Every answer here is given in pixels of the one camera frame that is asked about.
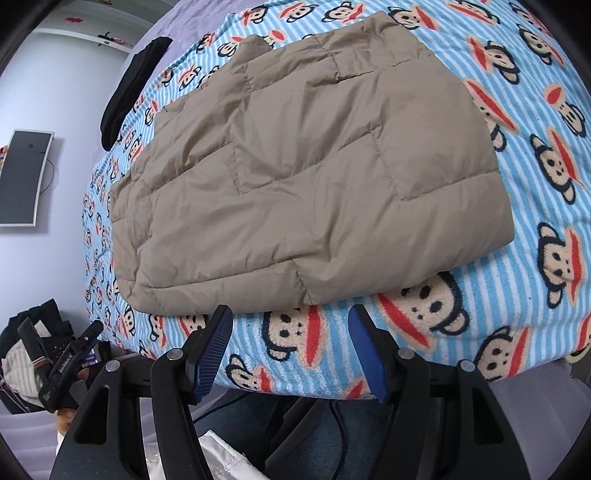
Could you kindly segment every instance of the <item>white wall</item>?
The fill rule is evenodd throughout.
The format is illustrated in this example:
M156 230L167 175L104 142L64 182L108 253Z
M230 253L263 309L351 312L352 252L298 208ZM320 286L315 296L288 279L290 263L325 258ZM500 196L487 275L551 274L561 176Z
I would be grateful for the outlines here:
M77 38L32 34L0 77L0 145L15 128L53 131L48 158L56 166L39 200L37 226L0 228L0 329L50 298L75 330L87 323L82 196L125 57ZM51 170L47 164L42 188Z

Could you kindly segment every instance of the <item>bed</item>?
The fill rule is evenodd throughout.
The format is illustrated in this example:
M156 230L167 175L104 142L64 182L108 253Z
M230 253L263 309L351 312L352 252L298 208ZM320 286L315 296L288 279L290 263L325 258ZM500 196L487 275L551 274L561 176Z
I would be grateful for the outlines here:
M445 297L449 308L437 318L454 329L415 328L388 293L301 311L236 314L216 382L324 398L368 395L346 327L355 303L401 346L444 364L472 359L489 380L584 348L591 338L591 98L548 29L508 0L314 1L180 2L138 44L162 34L174 39L118 142L95 159L83 201L87 308L91 320L104 323L104 339L157 358L207 321L205 314L136 312L113 274L109 188L151 140L155 113L205 79L215 81L215 71L249 34L279 48L384 10L464 81L485 115L511 198L515 240L421 286L421 298L434 291ZM229 9L236 13L225 15ZM271 335L277 322L294 330ZM298 328L303 335L294 340Z

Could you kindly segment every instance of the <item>tv screen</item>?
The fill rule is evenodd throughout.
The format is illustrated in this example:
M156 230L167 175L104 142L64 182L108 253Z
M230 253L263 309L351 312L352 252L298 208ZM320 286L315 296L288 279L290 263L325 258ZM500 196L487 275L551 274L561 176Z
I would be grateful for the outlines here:
M52 132L15 130L0 166L0 226L35 226Z

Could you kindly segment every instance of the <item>metal rivet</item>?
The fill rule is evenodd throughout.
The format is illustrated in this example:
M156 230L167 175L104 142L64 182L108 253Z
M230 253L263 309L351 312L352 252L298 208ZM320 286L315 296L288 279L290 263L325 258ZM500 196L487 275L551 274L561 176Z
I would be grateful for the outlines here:
M476 366L472 362L470 362L469 360L462 360L460 362L460 368L462 370L464 370L464 372L468 372L468 373L476 370Z
M398 350L398 356L400 358L404 358L405 360L410 360L412 357L414 357L414 352L410 348L403 346Z
M116 372L120 366L121 362L119 362L119 360L111 360L110 362L107 362L107 364L105 365L105 370L107 370L108 372Z
M173 348L172 350L169 350L166 354L166 357L169 360L180 360L183 357L184 353L180 348Z

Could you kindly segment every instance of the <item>black cable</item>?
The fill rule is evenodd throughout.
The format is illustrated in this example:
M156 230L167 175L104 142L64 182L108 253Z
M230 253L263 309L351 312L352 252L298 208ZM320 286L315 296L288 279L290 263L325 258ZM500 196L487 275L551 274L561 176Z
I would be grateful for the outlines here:
M45 191L51 187L51 184L53 183L53 176L56 174L56 167L53 163L51 163L51 160L49 160L49 158L47 159L47 161L51 164L51 180L49 181L49 185L47 187L45 187L41 193L39 195L43 195L43 193L45 193Z
M205 417L207 417L210 413L213 413L215 411L221 410L224 407L229 407L230 405L232 405L233 403L236 403L239 400L242 400L244 397L246 397L247 395L250 395L251 392L246 392L243 395L240 395L237 398L234 398L234 400L230 400L228 403L224 403L224 405L220 405L219 407L215 407L212 408L211 410L205 412L203 415L201 415L200 417L197 417L195 420L193 420L193 424L196 424L199 420L203 420Z
M343 468L343 464L345 463L345 453L347 452L347 438L345 437L345 429L343 428L343 423L341 422L339 415L335 411L333 400L329 400L329 408L330 412L333 414L333 417L335 418L337 426L339 427L340 433L340 458L339 463L337 464L332 477L332 480L336 480L336 478L339 476L341 469Z

